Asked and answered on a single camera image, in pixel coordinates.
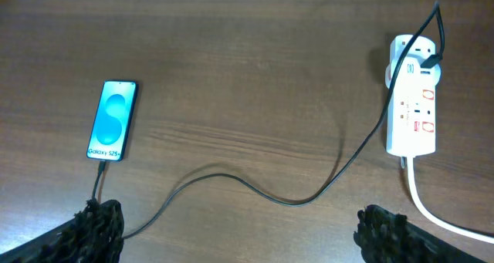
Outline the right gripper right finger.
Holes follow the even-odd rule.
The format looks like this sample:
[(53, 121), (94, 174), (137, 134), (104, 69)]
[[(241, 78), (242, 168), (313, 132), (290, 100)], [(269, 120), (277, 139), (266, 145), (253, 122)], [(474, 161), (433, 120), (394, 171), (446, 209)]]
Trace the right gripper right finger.
[(354, 242), (366, 263), (483, 263), (408, 222), (371, 204), (357, 212)]

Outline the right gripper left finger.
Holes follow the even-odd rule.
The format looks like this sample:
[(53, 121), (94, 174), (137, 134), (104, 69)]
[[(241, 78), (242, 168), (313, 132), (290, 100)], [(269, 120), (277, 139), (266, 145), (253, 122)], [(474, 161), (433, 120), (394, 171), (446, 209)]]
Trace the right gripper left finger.
[(121, 204), (87, 201), (83, 211), (66, 223), (1, 254), (12, 263), (114, 263), (120, 260), (124, 239)]

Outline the blue screen smartphone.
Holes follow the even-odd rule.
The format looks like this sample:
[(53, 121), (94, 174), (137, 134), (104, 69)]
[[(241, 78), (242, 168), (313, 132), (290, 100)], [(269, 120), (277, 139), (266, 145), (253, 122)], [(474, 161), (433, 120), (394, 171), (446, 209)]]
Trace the blue screen smartphone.
[(134, 81), (103, 83), (86, 149), (88, 158), (110, 161), (124, 158), (137, 92), (138, 84)]

